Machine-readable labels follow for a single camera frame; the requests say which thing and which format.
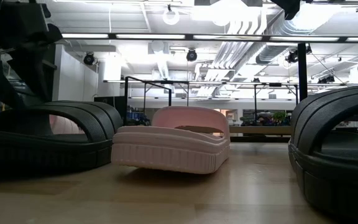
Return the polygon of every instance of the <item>black slide sandal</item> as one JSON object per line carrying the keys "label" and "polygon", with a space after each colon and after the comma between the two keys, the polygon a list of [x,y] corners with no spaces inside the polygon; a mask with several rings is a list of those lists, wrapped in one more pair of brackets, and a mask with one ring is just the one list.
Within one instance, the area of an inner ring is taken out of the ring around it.
{"label": "black slide sandal", "polygon": [[114,133],[117,133],[118,129],[123,125],[122,118],[118,110],[107,103],[87,102],[87,101],[68,101],[68,100],[56,101],[54,103],[84,103],[88,105],[97,106],[98,108],[101,108],[109,116],[112,123],[112,127],[114,128]]}
{"label": "black slide sandal", "polygon": [[[98,120],[106,118],[106,114],[95,115],[83,109],[79,102],[75,104],[76,107],[66,102],[65,106],[40,105],[2,112],[0,166],[83,170],[110,162],[112,135],[106,136],[114,131],[106,131],[111,123],[102,125]],[[85,134],[54,135],[49,124],[50,114],[72,120]]]}
{"label": "black slide sandal", "polygon": [[288,145],[305,199],[352,222],[358,222],[358,134],[333,128],[357,114],[358,86],[309,97],[293,112]]}

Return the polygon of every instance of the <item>exposed ceiling pipe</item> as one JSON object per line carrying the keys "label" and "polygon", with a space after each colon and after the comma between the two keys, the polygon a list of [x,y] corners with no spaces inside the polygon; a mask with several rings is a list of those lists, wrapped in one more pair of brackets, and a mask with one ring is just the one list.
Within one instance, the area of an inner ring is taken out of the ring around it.
{"label": "exposed ceiling pipe", "polygon": [[144,17],[144,21],[147,26],[147,30],[149,30],[149,32],[152,32],[152,28],[150,27],[150,23],[149,23],[149,18],[147,18],[146,10],[144,8],[144,3],[141,2],[139,4],[140,4],[140,9],[142,10],[142,13],[143,13],[143,17]]}
{"label": "exposed ceiling pipe", "polygon": [[[238,34],[245,34],[249,28],[249,21],[239,21],[240,30],[238,31]],[[219,64],[220,68],[228,68],[227,63],[234,58],[235,54],[239,51],[240,42],[232,42],[232,51],[229,52],[229,54],[226,55],[226,58],[222,60],[222,62]]]}
{"label": "exposed ceiling pipe", "polygon": [[169,78],[169,71],[167,65],[167,59],[164,55],[164,43],[161,40],[155,40],[152,42],[152,50],[153,52],[158,55],[157,65],[158,70],[160,71],[160,75],[162,79]]}
{"label": "exposed ceiling pipe", "polygon": [[[265,31],[267,26],[266,11],[262,8],[259,17],[255,17],[252,21],[250,29],[247,31],[247,34],[262,34]],[[252,44],[248,42],[241,42],[239,51],[236,53],[234,60],[229,61],[229,68],[233,68],[244,56],[247,50]]]}
{"label": "exposed ceiling pipe", "polygon": [[201,63],[198,63],[196,64],[196,67],[194,69],[194,73],[195,73],[195,77],[194,77],[194,80],[197,81],[198,80],[198,77],[200,77],[200,68],[201,68],[202,64]]}
{"label": "exposed ceiling pipe", "polygon": [[[235,26],[235,21],[230,22],[229,30],[227,31],[227,34],[233,34],[233,29]],[[231,45],[232,42],[223,42],[221,44],[221,47],[219,49],[219,52],[216,54],[214,61],[212,62],[211,66],[214,68],[217,68],[219,66],[219,62],[222,59],[222,56],[227,51],[227,48]]]}
{"label": "exposed ceiling pipe", "polygon": [[[267,29],[267,35],[308,35],[316,30],[318,27],[328,21],[329,18],[336,12],[334,7],[323,6],[324,9],[317,5],[301,4],[300,13],[291,21],[286,21],[284,15],[280,17]],[[319,11],[319,17],[315,17],[316,11]],[[240,73],[245,72],[241,69],[243,66],[249,66],[248,63],[258,63],[268,65],[272,63],[277,56],[288,50],[289,46],[270,46],[262,43],[254,43],[248,50],[248,54],[236,66],[236,70]]]}
{"label": "exposed ceiling pipe", "polygon": [[[234,28],[233,33],[238,34],[242,27],[242,21],[235,21],[234,22]],[[220,60],[218,67],[224,68],[224,63],[227,61],[227,58],[232,54],[232,52],[236,51],[237,43],[230,42],[229,47],[227,49],[227,52],[224,54],[223,58]]]}
{"label": "exposed ceiling pipe", "polygon": [[[245,34],[250,29],[250,21],[243,21],[242,22],[242,28],[240,30],[240,34]],[[233,61],[238,60],[242,55],[242,52],[245,52],[245,47],[248,45],[248,42],[236,42],[236,51],[233,52],[233,55],[231,58],[225,63],[225,67],[230,68],[230,64],[233,63]]]}

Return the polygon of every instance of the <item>ceiling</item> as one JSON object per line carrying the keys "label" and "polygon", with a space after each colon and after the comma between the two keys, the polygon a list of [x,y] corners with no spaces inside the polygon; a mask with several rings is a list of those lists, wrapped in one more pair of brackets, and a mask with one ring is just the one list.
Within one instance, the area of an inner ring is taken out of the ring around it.
{"label": "ceiling", "polygon": [[[144,6],[140,4],[88,4],[83,2],[55,2],[47,1],[52,18],[49,22],[57,25],[64,33],[68,32],[120,32],[120,33],[189,33],[189,34],[224,34],[229,25],[217,26],[212,21],[195,21],[192,19],[192,1],[185,1],[186,6],[175,7],[180,17],[175,25],[168,25],[162,19],[166,6]],[[341,7],[327,22],[319,26],[313,35],[358,35],[357,6]],[[278,17],[283,16],[281,9],[265,2],[264,9],[267,15],[267,26]],[[68,50],[76,49],[83,54],[81,48],[86,45],[113,45],[122,55],[122,74],[137,75],[151,74],[158,70],[157,58],[148,54],[150,41],[128,40],[71,40],[62,42]],[[195,48],[199,59],[187,62],[186,53],[170,54],[166,57],[169,70],[195,71],[197,63],[213,61],[221,48],[222,42],[187,42],[168,41],[169,46]],[[327,68],[335,70],[338,77],[348,77],[350,67],[357,63],[347,61],[358,58],[358,44],[311,44],[314,55],[308,55],[308,75],[310,77],[325,71]],[[103,58],[107,52],[100,53]],[[262,71],[264,82],[297,81],[298,67],[294,63],[287,68],[284,57],[277,57],[274,62]]]}

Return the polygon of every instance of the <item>ridged sole edge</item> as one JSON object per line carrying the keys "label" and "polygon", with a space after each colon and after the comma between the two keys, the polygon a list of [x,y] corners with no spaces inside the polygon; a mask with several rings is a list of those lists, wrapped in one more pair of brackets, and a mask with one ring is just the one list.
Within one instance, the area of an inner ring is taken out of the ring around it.
{"label": "ridged sole edge", "polygon": [[358,185],[320,178],[304,169],[295,157],[294,145],[288,145],[291,166],[307,202],[318,209],[358,222]]}
{"label": "ridged sole edge", "polygon": [[113,164],[161,169],[194,174],[210,174],[219,169],[228,158],[230,146],[216,154],[187,151],[170,147],[114,144]]}
{"label": "ridged sole edge", "polygon": [[39,167],[56,170],[88,170],[111,161],[111,147],[78,151],[50,151],[33,147],[0,147],[0,167]]}

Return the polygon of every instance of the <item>potted plant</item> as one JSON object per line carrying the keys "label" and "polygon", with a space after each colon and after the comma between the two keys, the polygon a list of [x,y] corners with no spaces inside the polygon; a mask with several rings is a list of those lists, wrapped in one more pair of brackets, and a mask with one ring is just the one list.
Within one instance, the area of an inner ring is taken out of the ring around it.
{"label": "potted plant", "polygon": [[273,114],[273,119],[276,122],[276,124],[281,124],[283,123],[285,117],[287,116],[286,112],[284,111],[276,111]]}

